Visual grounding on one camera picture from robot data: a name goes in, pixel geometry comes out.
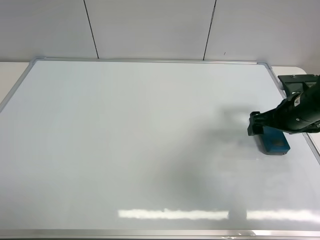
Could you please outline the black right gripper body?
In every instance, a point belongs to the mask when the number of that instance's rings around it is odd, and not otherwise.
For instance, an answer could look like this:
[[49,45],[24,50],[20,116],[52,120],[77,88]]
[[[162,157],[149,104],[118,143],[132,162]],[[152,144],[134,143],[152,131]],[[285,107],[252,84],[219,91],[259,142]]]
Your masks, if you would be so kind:
[[250,113],[249,136],[262,135],[264,127],[288,134],[320,132],[320,94],[302,93],[284,99],[276,108]]

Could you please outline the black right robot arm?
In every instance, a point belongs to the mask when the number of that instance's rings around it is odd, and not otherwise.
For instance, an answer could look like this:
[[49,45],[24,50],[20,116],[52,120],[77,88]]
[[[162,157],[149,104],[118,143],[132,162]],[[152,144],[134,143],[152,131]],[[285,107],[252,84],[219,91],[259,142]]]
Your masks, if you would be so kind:
[[249,117],[249,136],[262,135],[264,127],[288,134],[320,131],[320,83],[302,93],[295,93],[266,112],[253,111]]

